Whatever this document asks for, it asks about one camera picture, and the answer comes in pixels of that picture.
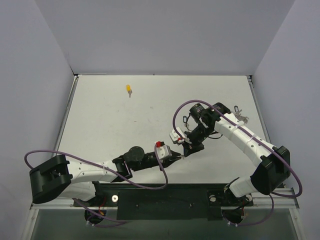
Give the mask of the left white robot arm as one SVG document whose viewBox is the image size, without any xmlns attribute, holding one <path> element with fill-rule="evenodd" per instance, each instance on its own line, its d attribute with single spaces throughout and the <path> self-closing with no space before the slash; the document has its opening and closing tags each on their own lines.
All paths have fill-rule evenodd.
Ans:
<svg viewBox="0 0 320 240">
<path fill-rule="evenodd" d="M 133 172 L 153 167 L 163 171 L 181 158 L 180 153 L 163 142 L 157 142 L 155 150 L 148 153 L 140 146 L 131 147 L 111 161 L 115 169 L 110 168 L 108 161 L 95 163 L 55 151 L 55 156 L 30 169 L 32 202 L 44 204 L 62 197 L 97 206 L 103 200 L 103 193 L 94 186 L 95 182 L 129 183 Z"/>
</svg>

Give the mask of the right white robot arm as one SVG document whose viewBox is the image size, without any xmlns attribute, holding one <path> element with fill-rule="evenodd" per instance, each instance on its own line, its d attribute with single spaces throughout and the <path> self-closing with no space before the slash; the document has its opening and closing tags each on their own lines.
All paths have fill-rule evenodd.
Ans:
<svg viewBox="0 0 320 240">
<path fill-rule="evenodd" d="M 263 141 L 222 103 L 216 103 L 213 108 L 197 103 L 189 110 L 189 115 L 197 127 L 184 133 L 187 137 L 182 144 L 185 157 L 204 150 L 203 141 L 217 132 L 235 144 L 256 167 L 252 175 L 238 177 L 225 186 L 226 203 L 234 205 L 241 197 L 255 192 L 269 195 L 291 175 L 290 152 L 284 146 L 277 148 Z"/>
</svg>

